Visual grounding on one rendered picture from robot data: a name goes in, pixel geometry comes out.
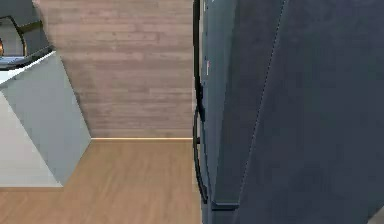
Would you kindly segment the white kitchen counter cabinet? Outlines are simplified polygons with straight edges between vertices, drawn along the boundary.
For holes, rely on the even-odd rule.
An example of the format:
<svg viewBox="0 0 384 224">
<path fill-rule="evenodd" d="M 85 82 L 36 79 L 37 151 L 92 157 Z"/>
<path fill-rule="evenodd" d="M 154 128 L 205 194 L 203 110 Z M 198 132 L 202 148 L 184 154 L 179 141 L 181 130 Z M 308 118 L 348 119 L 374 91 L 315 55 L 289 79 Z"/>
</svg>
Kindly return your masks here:
<svg viewBox="0 0 384 224">
<path fill-rule="evenodd" d="M 0 188 L 64 186 L 90 141 L 57 52 L 0 72 Z"/>
</svg>

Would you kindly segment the dark grey fridge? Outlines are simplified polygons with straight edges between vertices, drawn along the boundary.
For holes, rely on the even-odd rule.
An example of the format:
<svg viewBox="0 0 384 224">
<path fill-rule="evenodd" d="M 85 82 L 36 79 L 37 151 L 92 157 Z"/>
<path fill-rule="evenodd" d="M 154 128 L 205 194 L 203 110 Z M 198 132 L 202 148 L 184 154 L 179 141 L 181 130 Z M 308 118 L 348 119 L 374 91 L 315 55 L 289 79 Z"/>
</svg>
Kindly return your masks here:
<svg viewBox="0 0 384 224">
<path fill-rule="evenodd" d="M 200 0 L 201 224 L 384 224 L 384 0 Z"/>
</svg>

